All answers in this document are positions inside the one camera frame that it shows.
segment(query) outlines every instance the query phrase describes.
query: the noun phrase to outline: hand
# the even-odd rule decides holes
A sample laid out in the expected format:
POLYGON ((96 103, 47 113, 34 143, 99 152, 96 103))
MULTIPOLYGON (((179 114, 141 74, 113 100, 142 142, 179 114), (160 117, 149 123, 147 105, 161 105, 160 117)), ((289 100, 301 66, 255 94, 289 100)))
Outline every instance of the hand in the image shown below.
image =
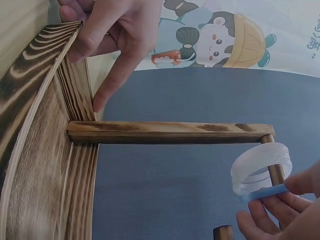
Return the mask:
POLYGON ((250 214, 237 213, 240 231, 247 240, 320 239, 320 160, 307 170, 284 181, 290 192, 249 202, 250 214), (315 202, 297 195, 314 193, 315 202), (282 232, 265 208, 285 228, 282 232))
POLYGON ((247 240, 279 240, 282 231, 266 209, 286 228, 312 203, 290 192, 253 200, 248 204, 251 215, 245 211, 237 213, 238 227, 247 240))
POLYGON ((93 109, 99 112, 154 49, 163 0, 58 1, 63 22, 84 22, 69 51, 72 62, 121 51, 93 98, 93 109))

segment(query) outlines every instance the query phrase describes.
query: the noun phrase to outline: yellow hat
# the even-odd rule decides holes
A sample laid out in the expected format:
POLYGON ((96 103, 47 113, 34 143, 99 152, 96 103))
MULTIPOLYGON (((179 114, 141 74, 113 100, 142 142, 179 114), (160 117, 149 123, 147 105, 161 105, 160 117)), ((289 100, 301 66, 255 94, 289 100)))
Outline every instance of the yellow hat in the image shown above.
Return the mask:
POLYGON ((249 68, 265 54, 266 40, 260 28, 242 14, 234 15, 235 39, 232 53, 223 68, 249 68))

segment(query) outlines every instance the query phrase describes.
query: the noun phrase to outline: wooden stick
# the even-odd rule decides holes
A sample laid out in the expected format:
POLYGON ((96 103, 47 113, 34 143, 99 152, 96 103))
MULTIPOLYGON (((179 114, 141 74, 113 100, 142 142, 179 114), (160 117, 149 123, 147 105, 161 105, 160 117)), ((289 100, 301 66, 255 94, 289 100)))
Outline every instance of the wooden stick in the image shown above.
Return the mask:
POLYGON ((231 225, 219 226, 213 229, 213 240, 234 240, 234 232, 231 225))
POLYGON ((268 124, 71 121, 71 141, 102 144, 234 144, 258 143, 274 135, 268 124))
MULTIPOLYGON (((272 135, 268 134, 262 137, 261 143, 274 143, 275 139, 272 135)), ((272 182, 272 186, 280 185, 284 183, 285 175, 284 175, 284 169, 281 164, 275 164, 268 166, 270 179, 272 182)), ((281 230, 284 230, 284 226, 279 222, 279 227, 281 230)))

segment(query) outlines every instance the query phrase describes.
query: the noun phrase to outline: finger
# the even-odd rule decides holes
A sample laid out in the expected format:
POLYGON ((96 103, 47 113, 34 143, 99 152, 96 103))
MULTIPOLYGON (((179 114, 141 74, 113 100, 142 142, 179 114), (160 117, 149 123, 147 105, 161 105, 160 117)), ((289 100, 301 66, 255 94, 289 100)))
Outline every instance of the finger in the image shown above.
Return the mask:
POLYGON ((77 0, 85 13, 91 13, 95 5, 95 0, 77 0))
POLYGON ((270 219, 267 211, 260 200, 253 200, 248 207, 255 225, 265 233, 275 235, 281 232, 277 225, 270 219))
POLYGON ((299 212, 285 204, 277 196, 268 196, 261 199, 265 208, 286 228, 291 224, 299 212))
POLYGON ((288 177, 284 184, 290 192, 296 195, 314 193, 320 197, 320 160, 308 169, 288 177))
POLYGON ((77 63, 90 56, 98 48, 106 32, 126 10, 114 0, 96 0, 90 17, 69 51, 70 60, 77 63))
POLYGON ((109 53, 113 53, 118 50, 119 50, 119 48, 118 48, 118 45, 117 45, 117 42, 115 41, 115 39, 111 35, 106 34, 103 37, 98 48, 90 56, 109 54, 109 53))
POLYGON ((59 12, 60 12, 61 22, 63 23, 75 22, 78 20, 76 12, 67 5, 63 5, 62 7, 60 7, 59 12))
POLYGON ((312 176, 309 169, 288 177, 284 184, 291 193, 296 195, 313 192, 312 176))
POLYGON ((109 98, 122 87, 143 58, 139 55, 121 53, 93 98, 93 110, 99 112, 109 98))
POLYGON ((256 226, 253 218, 245 211, 237 212, 236 221, 239 230, 247 240, 263 239, 267 235, 267 233, 256 226))
POLYGON ((302 213, 304 210, 306 210, 307 207, 310 206, 313 202, 310 200, 307 200, 303 197, 294 195, 291 192, 285 192, 278 195, 278 198, 287 204, 289 207, 296 210, 298 213, 302 213))
POLYGON ((87 17, 86 13, 83 11, 81 6, 76 0, 58 0, 59 4, 62 6, 60 10, 61 20, 63 22, 72 22, 72 21, 84 21, 87 17))

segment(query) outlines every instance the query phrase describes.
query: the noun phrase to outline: fingernail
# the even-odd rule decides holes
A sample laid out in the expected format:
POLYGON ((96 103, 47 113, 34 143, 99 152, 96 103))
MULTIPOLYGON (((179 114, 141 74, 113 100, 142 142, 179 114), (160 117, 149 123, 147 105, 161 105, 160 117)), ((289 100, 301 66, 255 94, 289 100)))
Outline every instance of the fingernail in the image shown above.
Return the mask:
POLYGON ((79 63, 81 60, 83 60, 83 56, 81 56, 78 52, 72 49, 69 51, 68 57, 69 60, 74 64, 79 63))

